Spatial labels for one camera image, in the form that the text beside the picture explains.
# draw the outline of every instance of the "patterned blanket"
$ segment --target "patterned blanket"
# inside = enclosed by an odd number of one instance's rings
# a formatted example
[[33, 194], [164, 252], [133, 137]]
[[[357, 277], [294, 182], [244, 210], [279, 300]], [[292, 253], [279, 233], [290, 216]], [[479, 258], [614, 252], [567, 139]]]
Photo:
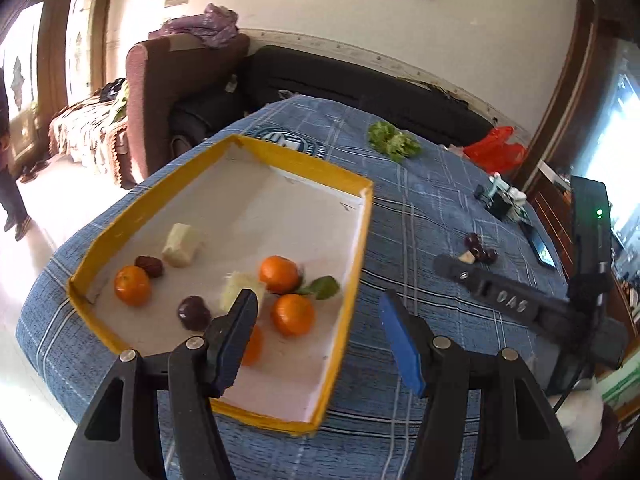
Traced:
[[129, 152], [127, 119], [112, 123], [113, 105], [114, 101], [101, 103], [99, 96], [92, 96], [60, 112], [49, 125], [49, 153], [70, 155], [74, 162], [109, 175], [119, 186], [118, 155]]
[[[65, 283], [92, 240], [140, 194], [162, 177], [229, 134], [249, 134], [320, 156], [366, 176], [375, 184], [374, 207], [356, 313], [326, 420], [317, 434], [293, 437], [256, 430], [217, 416], [239, 479], [399, 478], [414, 445], [425, 402], [398, 375], [378, 319], [378, 298], [394, 288], [406, 307], [428, 320], [436, 334], [468, 350], [495, 354], [510, 346], [524, 358], [539, 341], [516, 322], [479, 304], [460, 286], [432, 269], [441, 253], [464, 251], [471, 231], [500, 257], [493, 270], [564, 297], [560, 272], [541, 267], [516, 225], [497, 221], [473, 198], [487, 175], [426, 140], [416, 158], [395, 164], [366, 141], [378, 117], [336, 102], [296, 96], [268, 105], [232, 124], [162, 168], [66, 242], [38, 277], [18, 322], [17, 338], [31, 364], [74, 420], [79, 420], [114, 356], [69, 305]], [[534, 224], [552, 247], [535, 213]], [[558, 268], [558, 256], [552, 251]], [[166, 395], [160, 395], [164, 452], [172, 446]], [[458, 471], [469, 478], [478, 434], [478, 396], [468, 404]], [[178, 478], [178, 457], [168, 460]]]

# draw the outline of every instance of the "tofu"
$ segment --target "tofu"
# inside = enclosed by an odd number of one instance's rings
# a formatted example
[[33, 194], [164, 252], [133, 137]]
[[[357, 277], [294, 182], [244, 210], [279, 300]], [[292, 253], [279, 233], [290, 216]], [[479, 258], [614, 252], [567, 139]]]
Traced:
[[162, 259], [172, 267], [189, 267], [202, 244], [200, 232], [187, 224], [174, 224], [162, 250]]

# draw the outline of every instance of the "window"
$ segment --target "window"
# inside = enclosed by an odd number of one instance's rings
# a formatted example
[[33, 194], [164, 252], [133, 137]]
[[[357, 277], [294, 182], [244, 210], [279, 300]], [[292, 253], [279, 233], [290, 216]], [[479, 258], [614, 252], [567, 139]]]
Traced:
[[95, 0], [71, 0], [66, 23], [66, 97], [69, 105], [93, 93], [91, 86], [91, 31]]
[[625, 68], [618, 75], [612, 104], [600, 134], [584, 154], [584, 176], [607, 186], [611, 227], [622, 246], [616, 261], [619, 277], [640, 270], [640, 98], [638, 86]]
[[0, 66], [12, 120], [38, 101], [38, 32], [42, 3], [24, 9], [0, 45]]

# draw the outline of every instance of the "tiled floor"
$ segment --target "tiled floor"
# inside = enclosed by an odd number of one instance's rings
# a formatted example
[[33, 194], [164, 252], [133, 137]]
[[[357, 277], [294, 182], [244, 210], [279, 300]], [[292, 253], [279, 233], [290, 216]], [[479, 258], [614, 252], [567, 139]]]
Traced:
[[[33, 224], [20, 242], [0, 229], [0, 420], [42, 479], [54, 480], [76, 425], [22, 353], [15, 327], [53, 252], [126, 191], [66, 157], [18, 186]], [[5, 218], [0, 208], [0, 226]]]

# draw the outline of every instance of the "door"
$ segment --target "door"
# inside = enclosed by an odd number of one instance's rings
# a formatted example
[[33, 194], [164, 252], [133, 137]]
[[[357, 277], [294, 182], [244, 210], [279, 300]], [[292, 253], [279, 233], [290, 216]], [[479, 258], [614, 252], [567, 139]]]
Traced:
[[0, 45], [0, 66], [9, 104], [9, 164], [36, 148], [38, 110], [38, 35], [42, 3], [24, 9]]
[[31, 0], [0, 46], [14, 173], [49, 147], [51, 119], [105, 85], [109, 0]]

